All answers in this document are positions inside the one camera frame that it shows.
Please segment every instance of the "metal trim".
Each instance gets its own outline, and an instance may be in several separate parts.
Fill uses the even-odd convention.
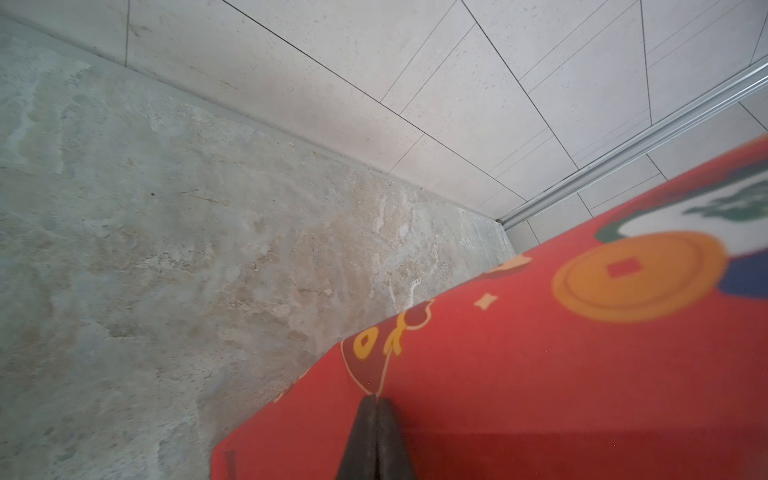
[[[591,162],[571,176],[504,215],[499,222],[504,230],[526,221],[569,195],[600,180],[612,171],[645,155],[659,145],[697,126],[768,84],[768,57],[734,75],[686,104],[663,120],[651,125],[623,144]]]

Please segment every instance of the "floor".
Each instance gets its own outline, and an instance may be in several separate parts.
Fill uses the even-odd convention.
[[[563,199],[507,234],[523,253],[768,131],[768,88]]]
[[[204,480],[342,338],[501,226],[0,22],[0,477]]]
[[[768,55],[764,0],[0,0],[0,13],[491,218]]]

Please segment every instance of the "yellow coin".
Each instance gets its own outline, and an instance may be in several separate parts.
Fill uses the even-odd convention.
[[[606,243],[566,263],[552,292],[573,313],[608,322],[669,315],[709,293],[728,266],[718,239],[665,232]]]

